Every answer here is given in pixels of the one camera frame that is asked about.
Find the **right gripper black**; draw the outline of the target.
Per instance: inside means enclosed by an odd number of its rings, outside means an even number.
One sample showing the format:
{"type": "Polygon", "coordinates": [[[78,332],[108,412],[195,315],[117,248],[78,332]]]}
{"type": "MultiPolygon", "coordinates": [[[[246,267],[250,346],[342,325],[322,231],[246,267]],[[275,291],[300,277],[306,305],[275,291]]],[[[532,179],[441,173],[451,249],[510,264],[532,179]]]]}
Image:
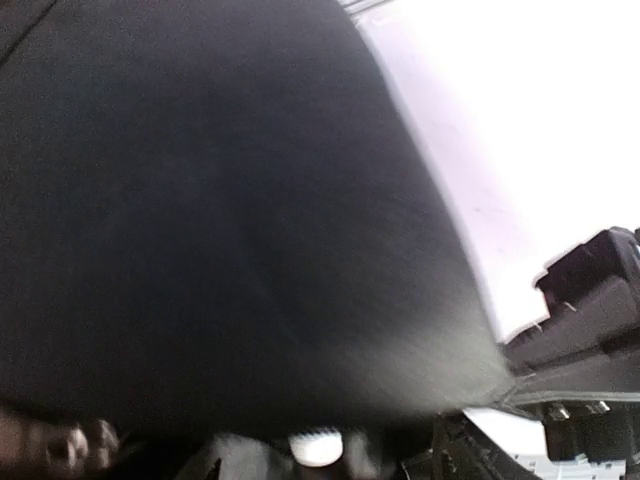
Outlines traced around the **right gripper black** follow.
{"type": "Polygon", "coordinates": [[[613,227],[547,265],[547,319],[503,352],[505,410],[538,419],[555,462],[639,460],[639,233],[613,227]]]}

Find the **green white glue stick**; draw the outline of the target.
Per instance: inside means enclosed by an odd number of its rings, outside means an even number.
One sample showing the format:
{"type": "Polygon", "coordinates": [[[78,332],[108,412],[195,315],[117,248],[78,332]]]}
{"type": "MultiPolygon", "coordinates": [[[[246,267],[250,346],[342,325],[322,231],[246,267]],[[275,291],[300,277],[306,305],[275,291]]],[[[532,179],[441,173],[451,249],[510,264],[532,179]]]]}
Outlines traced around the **green white glue stick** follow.
{"type": "Polygon", "coordinates": [[[344,453],[343,436],[335,428],[319,428],[290,435],[288,444],[295,461],[309,468],[332,465],[344,453]]]}

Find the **black student bag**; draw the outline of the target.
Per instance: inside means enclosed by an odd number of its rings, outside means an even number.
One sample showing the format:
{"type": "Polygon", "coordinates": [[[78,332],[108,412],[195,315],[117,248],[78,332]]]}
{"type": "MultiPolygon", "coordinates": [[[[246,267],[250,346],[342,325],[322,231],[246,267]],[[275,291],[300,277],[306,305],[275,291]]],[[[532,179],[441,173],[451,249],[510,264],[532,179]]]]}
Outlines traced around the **black student bag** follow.
{"type": "Polygon", "coordinates": [[[4,406],[267,439],[392,429],[510,383],[339,3],[2,3],[4,406]]]}

